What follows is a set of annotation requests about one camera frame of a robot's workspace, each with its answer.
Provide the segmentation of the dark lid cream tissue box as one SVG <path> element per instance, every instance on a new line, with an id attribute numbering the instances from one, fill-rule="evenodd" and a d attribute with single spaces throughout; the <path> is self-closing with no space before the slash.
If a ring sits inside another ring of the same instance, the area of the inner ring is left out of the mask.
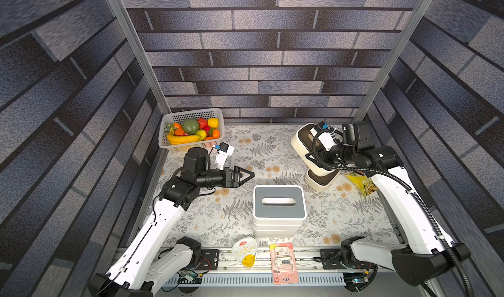
<path id="1" fill-rule="evenodd" d="M 320 193 L 327 190 L 336 181 L 339 173 L 339 170 L 334 170 L 325 176 L 317 176 L 312 170 L 307 170 L 304 180 L 311 189 Z"/>
<path id="2" fill-rule="evenodd" d="M 308 123 L 300 127 L 300 129 L 298 129 L 291 137 L 291 145 L 309 170 L 317 176 L 325 176 L 331 171 L 322 168 L 316 164 L 316 161 L 311 161 L 307 158 L 307 155 L 312 153 L 312 141 L 314 136 L 312 135 L 311 130 L 315 126 L 316 125 L 314 123 Z"/>

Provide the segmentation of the grey lid tissue box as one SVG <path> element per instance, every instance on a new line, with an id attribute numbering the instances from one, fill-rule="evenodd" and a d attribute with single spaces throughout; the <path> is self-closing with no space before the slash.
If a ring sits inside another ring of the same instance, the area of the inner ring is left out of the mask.
<path id="1" fill-rule="evenodd" d="M 256 185 L 253 217 L 259 222 L 301 222 L 307 217 L 305 193 L 298 185 Z"/>
<path id="2" fill-rule="evenodd" d="M 253 227 L 253 234 L 256 238 L 292 238 L 299 231 L 299 228 L 287 230 L 258 230 Z"/>
<path id="3" fill-rule="evenodd" d="M 304 222 L 297 218 L 253 218 L 253 227 L 259 231 L 298 230 Z"/>

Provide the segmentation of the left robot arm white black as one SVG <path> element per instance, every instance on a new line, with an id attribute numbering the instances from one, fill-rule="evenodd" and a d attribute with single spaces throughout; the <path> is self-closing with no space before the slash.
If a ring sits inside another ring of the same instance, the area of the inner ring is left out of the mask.
<path id="1" fill-rule="evenodd" d="M 192 147 L 183 165 L 165 182 L 153 200 L 152 214 L 118 261 L 104 274 L 96 273 L 88 282 L 92 296 L 154 296 L 166 282 L 185 268 L 195 268 L 201 260 L 201 244 L 189 237 L 179 239 L 162 258 L 158 252 L 191 203 L 202 197 L 201 189 L 213 194 L 215 188 L 234 189 L 254 178 L 252 171 L 226 167 L 234 147 L 214 145 L 217 168 L 210 165 L 210 151 Z"/>

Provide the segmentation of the green snack bag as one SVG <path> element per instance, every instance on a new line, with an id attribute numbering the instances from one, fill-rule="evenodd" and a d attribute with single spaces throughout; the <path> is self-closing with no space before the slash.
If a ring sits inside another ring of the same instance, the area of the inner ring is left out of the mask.
<path id="1" fill-rule="evenodd" d="M 378 192 L 379 188 L 367 176 L 358 172 L 347 172 L 345 177 L 361 192 L 364 197 Z"/>

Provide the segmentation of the yellow toy pepper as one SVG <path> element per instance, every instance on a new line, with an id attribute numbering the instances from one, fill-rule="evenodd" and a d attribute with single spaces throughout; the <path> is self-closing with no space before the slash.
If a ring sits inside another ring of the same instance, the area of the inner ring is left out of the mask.
<path id="1" fill-rule="evenodd" d="M 207 124 L 210 128 L 218 128 L 219 127 L 219 119 L 210 118 L 207 120 Z"/>

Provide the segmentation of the red toy fruit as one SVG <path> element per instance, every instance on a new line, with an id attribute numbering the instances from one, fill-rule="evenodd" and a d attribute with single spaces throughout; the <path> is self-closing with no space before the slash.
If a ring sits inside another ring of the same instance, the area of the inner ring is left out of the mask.
<path id="1" fill-rule="evenodd" d="M 199 118 L 198 119 L 198 124 L 200 129 L 205 129 L 208 126 L 208 122 L 204 118 Z"/>

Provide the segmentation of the yellow toy banana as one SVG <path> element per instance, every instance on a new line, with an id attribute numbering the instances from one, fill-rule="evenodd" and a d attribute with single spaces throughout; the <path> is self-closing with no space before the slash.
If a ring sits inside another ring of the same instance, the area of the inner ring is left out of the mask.
<path id="1" fill-rule="evenodd" d="M 166 135 L 166 138 L 171 145 L 182 145 L 200 141 L 200 137 L 198 135 L 176 136 L 173 134 L 168 134 Z"/>

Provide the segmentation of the white plastic basket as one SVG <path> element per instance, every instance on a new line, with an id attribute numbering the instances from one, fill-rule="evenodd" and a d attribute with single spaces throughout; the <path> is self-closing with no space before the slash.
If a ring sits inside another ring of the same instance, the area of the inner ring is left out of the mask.
<path id="1" fill-rule="evenodd" d="M 206 120 L 210 118 L 217 118 L 219 119 L 219 127 L 216 128 L 220 131 L 220 138 L 215 139 L 212 138 L 212 136 L 207 136 L 207 138 L 204 141 L 199 141 L 199 142 L 194 142 L 194 143 L 186 143 L 182 145 L 171 145 L 167 138 L 166 135 L 172 134 L 172 126 L 174 122 L 177 122 L 181 125 L 181 123 L 186 120 L 186 119 L 196 119 L 198 120 L 199 118 L 204 118 Z M 168 149 L 169 151 L 172 152 L 177 152 L 177 151 L 186 151 L 191 147 L 203 147 L 203 148 L 210 148 L 213 144 L 218 144 L 220 141 L 223 141 L 225 135 L 224 131 L 224 117 L 223 117 L 223 112 L 222 110 L 218 108 L 211 108 L 211 109 L 198 109 L 198 110 L 193 110 L 193 111 L 184 111 L 184 112 L 179 112 L 179 113 L 170 113 L 166 114 L 162 117 L 161 124 L 160 124 L 160 131 L 159 131 L 159 136 L 158 136 L 158 146 L 161 149 Z"/>

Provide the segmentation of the pink stapler blister pack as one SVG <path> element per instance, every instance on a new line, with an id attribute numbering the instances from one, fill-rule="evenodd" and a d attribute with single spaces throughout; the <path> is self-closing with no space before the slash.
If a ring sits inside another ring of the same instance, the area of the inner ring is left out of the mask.
<path id="1" fill-rule="evenodd" d="M 270 245 L 272 279 L 275 285 L 298 284 L 299 276 L 292 243 Z"/>

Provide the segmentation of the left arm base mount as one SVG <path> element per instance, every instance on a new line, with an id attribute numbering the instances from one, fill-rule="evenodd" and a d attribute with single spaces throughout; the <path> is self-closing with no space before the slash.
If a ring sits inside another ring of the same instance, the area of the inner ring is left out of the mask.
<path id="1" fill-rule="evenodd" d="M 216 271 L 219 267 L 220 253 L 219 249 L 202 249 L 199 260 L 191 262 L 186 269 L 196 272 Z"/>

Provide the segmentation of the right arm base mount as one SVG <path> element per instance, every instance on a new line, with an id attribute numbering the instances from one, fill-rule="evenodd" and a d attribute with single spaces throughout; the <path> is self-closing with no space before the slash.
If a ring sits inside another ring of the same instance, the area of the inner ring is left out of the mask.
<path id="1" fill-rule="evenodd" d="M 320 256 L 314 257 L 314 261 L 321 263 L 324 269 L 357 269 L 370 270 L 374 269 L 374 265 L 369 262 L 348 262 L 345 264 L 339 253 L 338 248 L 323 248 L 320 249 Z"/>

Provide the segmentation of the aluminium front rail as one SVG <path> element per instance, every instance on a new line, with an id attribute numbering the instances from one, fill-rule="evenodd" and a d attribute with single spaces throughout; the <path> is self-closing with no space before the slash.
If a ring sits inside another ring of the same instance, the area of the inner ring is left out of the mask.
<path id="1" fill-rule="evenodd" d="M 218 273 L 269 273 L 271 271 L 270 250 L 258 248 L 255 264 L 251 268 L 246 268 L 235 259 L 230 248 L 203 248 L 219 249 L 219 267 L 216 271 L 210 271 L 211 274 Z M 357 269 L 324 269 L 321 263 L 315 262 L 314 257 L 320 256 L 320 249 L 316 247 L 295 248 L 295 259 L 299 273 L 363 273 L 365 270 Z M 177 244 L 173 248 L 161 248 L 155 252 L 154 259 L 148 263 L 147 275 L 154 274 L 154 264 L 159 261 L 166 261 L 169 257 L 178 258 L 182 262 L 175 267 L 177 271 L 187 267 L 191 258 L 188 257 L 192 251 L 185 244 Z"/>

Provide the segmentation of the left aluminium frame post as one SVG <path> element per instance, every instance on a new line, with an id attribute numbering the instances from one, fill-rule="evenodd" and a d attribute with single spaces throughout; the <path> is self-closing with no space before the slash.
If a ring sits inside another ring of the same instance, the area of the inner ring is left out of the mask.
<path id="1" fill-rule="evenodd" d="M 164 114 L 171 113 L 171 109 L 167 104 L 165 96 L 163 95 L 160 83 L 158 82 L 154 70 L 147 58 L 146 52 L 140 42 L 140 38 L 135 30 L 135 27 L 131 21 L 131 18 L 124 6 L 122 0 L 107 0 L 110 4 L 112 11 L 116 19 L 118 20 L 119 26 L 121 27 L 131 49 L 134 53 L 136 60 L 139 62 L 140 68 L 142 69 L 146 81 L 152 90 L 157 102 L 160 104 L 161 111 Z"/>

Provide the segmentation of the aluminium frame post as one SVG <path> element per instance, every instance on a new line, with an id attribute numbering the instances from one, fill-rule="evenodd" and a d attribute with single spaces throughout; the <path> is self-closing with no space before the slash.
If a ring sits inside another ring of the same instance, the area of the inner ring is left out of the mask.
<path id="1" fill-rule="evenodd" d="M 135 27 L 131 21 L 131 18 L 124 6 L 122 0 L 107 0 L 110 4 L 112 11 L 116 19 L 118 20 L 119 26 L 121 27 L 131 49 L 134 53 L 136 60 L 139 62 L 140 68 L 142 69 L 146 81 L 152 90 L 157 102 L 160 104 L 161 111 L 164 114 L 171 113 L 171 109 L 167 104 L 165 96 L 163 95 L 160 83 L 158 82 L 154 70 L 147 58 L 146 52 L 140 42 L 140 38 L 135 30 Z"/>
<path id="2" fill-rule="evenodd" d="M 401 30 L 394 46 L 392 47 L 385 62 L 383 63 L 383 66 L 380 68 L 375 80 L 371 84 L 370 89 L 368 90 L 366 96 L 364 97 L 364 100 L 359 106 L 356 115 L 353 118 L 353 122 L 363 121 L 364 117 L 366 116 L 371 107 L 371 104 L 374 102 L 379 90 L 387 80 L 387 77 L 390 74 L 395 63 L 397 62 L 400 54 L 403 52 L 404 48 L 406 47 L 407 43 L 412 37 L 412 34 L 418 27 L 420 21 L 425 15 L 425 12 L 432 4 L 432 2 L 433 0 L 419 0 L 414 9 L 412 10 L 411 15 L 409 16 L 406 22 L 406 25 Z"/>

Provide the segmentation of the right aluminium frame post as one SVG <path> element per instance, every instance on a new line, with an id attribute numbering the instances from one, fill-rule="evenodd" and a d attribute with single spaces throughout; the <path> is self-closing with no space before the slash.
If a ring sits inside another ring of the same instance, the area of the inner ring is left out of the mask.
<path id="1" fill-rule="evenodd" d="M 397 62 L 400 54 L 403 52 L 404 48 L 406 47 L 407 43 L 412 37 L 412 34 L 418 27 L 420 21 L 425 15 L 425 12 L 432 4 L 432 2 L 433 0 L 419 0 L 414 9 L 412 10 L 411 15 L 409 16 L 406 22 L 406 25 L 401 30 L 394 46 L 392 47 L 385 62 L 383 63 L 383 66 L 380 68 L 375 80 L 371 84 L 370 89 L 368 90 L 366 96 L 364 97 L 364 100 L 359 106 L 356 115 L 353 118 L 353 122 L 363 121 L 364 117 L 366 116 L 371 107 L 371 104 L 374 102 L 379 90 L 387 80 L 387 77 L 390 74 L 395 63 Z"/>

